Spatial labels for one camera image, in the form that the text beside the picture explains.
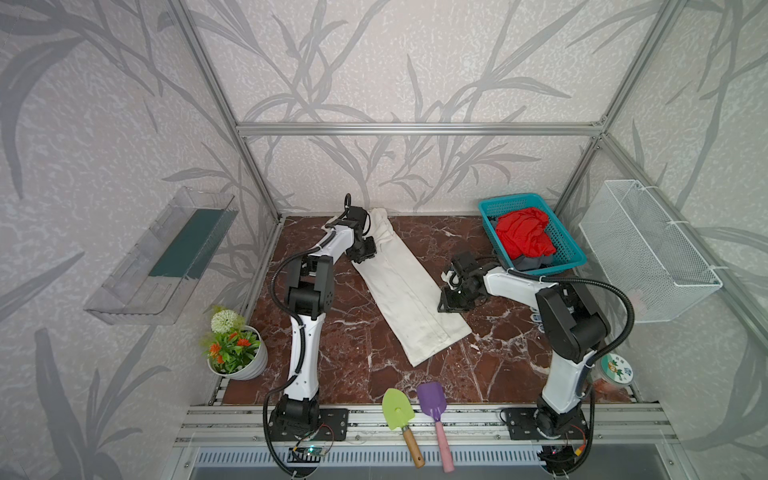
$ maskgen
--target white pompom flower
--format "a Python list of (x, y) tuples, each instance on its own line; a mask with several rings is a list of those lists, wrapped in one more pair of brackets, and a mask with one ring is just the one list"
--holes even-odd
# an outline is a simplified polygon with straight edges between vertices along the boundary
[(216, 333), (227, 333), (243, 328), (245, 319), (234, 310), (221, 310), (210, 319), (210, 329)]

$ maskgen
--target white flower pot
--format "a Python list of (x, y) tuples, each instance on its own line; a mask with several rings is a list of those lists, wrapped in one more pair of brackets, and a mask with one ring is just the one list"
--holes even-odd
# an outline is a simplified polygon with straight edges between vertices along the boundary
[(250, 361), (250, 363), (246, 366), (244, 366), (242, 369), (237, 370), (235, 373), (219, 373), (217, 372), (214, 367), (210, 364), (210, 359), (208, 359), (208, 368), (211, 372), (217, 374), (218, 376), (222, 376), (225, 379), (232, 379), (232, 380), (250, 380), (255, 379), (266, 368), (266, 361), (269, 358), (269, 356), (266, 353), (266, 345), (264, 345), (264, 340), (261, 338), (261, 335), (259, 332), (253, 328), (250, 325), (245, 325), (243, 327), (243, 330), (249, 330), (253, 333), (256, 333), (256, 336), (259, 337), (259, 341), (261, 344), (259, 345), (259, 349), (256, 351), (256, 355), (253, 357), (253, 360)]

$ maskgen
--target black mounting plate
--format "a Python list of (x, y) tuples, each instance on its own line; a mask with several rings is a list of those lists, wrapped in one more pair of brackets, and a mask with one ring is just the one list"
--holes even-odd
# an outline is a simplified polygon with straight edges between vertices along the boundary
[[(323, 423), (328, 425), (333, 429), (333, 441), (343, 442), (346, 440), (348, 420), (349, 410), (347, 409), (320, 409), (318, 425)], [(331, 438), (331, 432), (326, 427), (322, 427), (310, 440), (330, 440)], [(288, 432), (281, 430), (280, 424), (277, 422), (270, 426), (270, 440), (273, 442), (296, 442), (296, 438)]]
[[(557, 442), (558, 440), (565, 441), (565, 437), (561, 435), (559, 439), (547, 439), (536, 429), (536, 408), (508, 408), (502, 410), (502, 420), (507, 425), (509, 430), (510, 440), (548, 440), (551, 442)], [(576, 421), (576, 425), (587, 431), (587, 422), (584, 419), (584, 413), (579, 410), (579, 420)], [(581, 432), (572, 426), (568, 426), (568, 430), (565, 432), (568, 438), (573, 442), (575, 439), (580, 439)]]

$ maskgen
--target red cloth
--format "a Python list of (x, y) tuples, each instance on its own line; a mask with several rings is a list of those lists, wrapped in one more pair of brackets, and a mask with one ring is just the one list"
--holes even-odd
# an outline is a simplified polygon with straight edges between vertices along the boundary
[(558, 251), (544, 232), (549, 216), (535, 207), (510, 212), (498, 218), (496, 234), (510, 259), (546, 257)]

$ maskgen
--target brown marble surface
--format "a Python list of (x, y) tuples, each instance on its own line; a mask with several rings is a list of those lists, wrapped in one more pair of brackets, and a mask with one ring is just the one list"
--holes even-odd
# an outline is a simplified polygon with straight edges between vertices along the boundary
[[(438, 285), (455, 253), (492, 253), (480, 217), (390, 217), (395, 232)], [(266, 371), (253, 380), (230, 381), (223, 402), (252, 405), (288, 378), (291, 328), (272, 302), (267, 285), (277, 264), (323, 236), (325, 217), (289, 217), (250, 324), (269, 348)], [(550, 349), (531, 310), (499, 297), (464, 314), (472, 333), (431, 359), (411, 366), (362, 277), (342, 256), (335, 265), (336, 298), (323, 325), (318, 361), (323, 404), (378, 403), (394, 387), (411, 399), (423, 382), (440, 381), (448, 402), (532, 403), (546, 382)], [(277, 294), (283, 298), (283, 279)], [(626, 392), (599, 389), (598, 401), (629, 402)]]

